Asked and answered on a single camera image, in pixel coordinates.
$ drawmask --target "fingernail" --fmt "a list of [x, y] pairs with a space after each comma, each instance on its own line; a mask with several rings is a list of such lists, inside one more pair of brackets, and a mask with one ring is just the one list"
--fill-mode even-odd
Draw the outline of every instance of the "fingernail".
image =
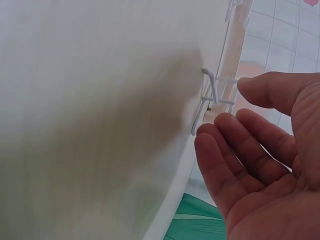
[[251, 77], [241, 77], [241, 78], [238, 80], [238, 83], [246, 83], [246, 82], [249, 82], [250, 80], [252, 80]]

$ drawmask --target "white surface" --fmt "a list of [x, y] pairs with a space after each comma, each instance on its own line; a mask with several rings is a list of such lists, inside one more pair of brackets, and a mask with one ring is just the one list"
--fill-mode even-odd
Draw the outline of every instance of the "white surface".
[[194, 161], [182, 155], [227, 2], [0, 5], [1, 239], [142, 239]]
[[284, 21], [275, 19], [272, 33], [272, 42], [282, 47], [296, 51], [298, 28]]
[[270, 43], [249, 35], [245, 36], [240, 60], [255, 62], [265, 66], [268, 57]]
[[188, 184], [185, 189], [185, 193], [190, 194], [198, 199], [201, 199], [202, 201], [205, 201], [208, 204], [217, 206], [211, 198], [210, 193], [208, 192], [204, 178], [202, 177], [197, 163], [195, 163], [192, 169]]
[[288, 2], [291, 2], [293, 4], [296, 4], [296, 5], [300, 5], [300, 2], [302, 3], [303, 1], [302, 0], [287, 0]]
[[287, 133], [293, 135], [291, 117], [285, 114], [281, 114], [278, 126], [285, 130]]
[[273, 17], [253, 11], [250, 14], [246, 34], [270, 41], [273, 22]]
[[317, 62], [297, 54], [294, 61], [294, 73], [314, 73], [317, 70]]
[[271, 44], [268, 61], [266, 64], [267, 71], [292, 72], [295, 62], [295, 53], [282, 46]]
[[301, 0], [301, 7], [309, 10], [310, 12], [312, 12], [314, 14], [320, 15], [320, 5], [319, 4], [316, 4], [314, 6], [310, 6], [309, 4], [307, 4], [303, 0]]
[[302, 30], [307, 31], [308, 33], [315, 35], [316, 37], [319, 37], [320, 35], [319, 15], [314, 14], [313, 12], [310, 12], [309, 10], [302, 7], [300, 10], [300, 28]]
[[263, 107], [256, 106], [254, 108], [254, 111], [261, 116], [263, 116], [265, 119], [267, 119], [270, 123], [273, 123], [275, 125], [278, 124], [280, 117], [281, 117], [281, 112], [275, 110], [275, 109], [266, 109]]
[[317, 61], [317, 66], [316, 66], [316, 72], [320, 73], [320, 54], [318, 55], [318, 61]]
[[297, 45], [297, 54], [303, 55], [313, 61], [318, 59], [319, 38], [300, 30]]
[[253, 0], [252, 10], [268, 16], [275, 16], [276, 0]]
[[172, 185], [143, 240], [163, 240], [184, 194], [182, 190], [186, 189], [186, 184], [195, 165], [194, 141], [195, 137], [190, 136]]
[[297, 27], [299, 24], [299, 6], [287, 0], [277, 0], [275, 17]]

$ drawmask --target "white wire hook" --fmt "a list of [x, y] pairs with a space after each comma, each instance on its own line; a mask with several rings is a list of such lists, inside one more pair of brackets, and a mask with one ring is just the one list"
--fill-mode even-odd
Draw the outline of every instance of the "white wire hook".
[[226, 78], [221, 78], [221, 77], [215, 77], [215, 75], [212, 72], [210, 72], [208, 69], [206, 69], [206, 68], [202, 69], [202, 71], [203, 71], [204, 74], [208, 75], [208, 77], [210, 79], [211, 88], [208, 87], [208, 89], [205, 92], [205, 95], [201, 99], [202, 100], [201, 101], [201, 105], [200, 105], [199, 111], [198, 111], [198, 113], [197, 113], [197, 115], [195, 117], [195, 120], [193, 122], [192, 129], [191, 129], [191, 134], [193, 136], [196, 135], [196, 131], [198, 129], [198, 124], [199, 124], [200, 117], [205, 114], [205, 111], [208, 110], [208, 109], [205, 109], [205, 103], [207, 101], [212, 101], [216, 105], [218, 103], [229, 104], [228, 112], [232, 111], [233, 105], [235, 104], [235, 99], [233, 99], [233, 100], [219, 99], [218, 88], [217, 88], [217, 80], [225, 81], [226, 82], [225, 84], [231, 83], [233, 85], [237, 83], [237, 80], [235, 80], [235, 79], [226, 79]]

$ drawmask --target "tiled wall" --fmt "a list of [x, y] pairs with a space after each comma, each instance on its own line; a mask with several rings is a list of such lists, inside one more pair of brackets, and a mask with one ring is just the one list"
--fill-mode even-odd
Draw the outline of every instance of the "tiled wall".
[[[254, 0], [237, 77], [264, 72], [320, 72], [320, 4], [303, 0]], [[234, 113], [254, 109], [293, 134], [291, 118], [276, 110], [253, 107], [238, 96]]]

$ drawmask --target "pink object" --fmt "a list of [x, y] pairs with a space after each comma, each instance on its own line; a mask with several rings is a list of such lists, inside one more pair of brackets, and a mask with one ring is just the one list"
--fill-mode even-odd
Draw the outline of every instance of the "pink object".
[[311, 7], [318, 3], [318, 0], [303, 0], [306, 4], [309, 4]]

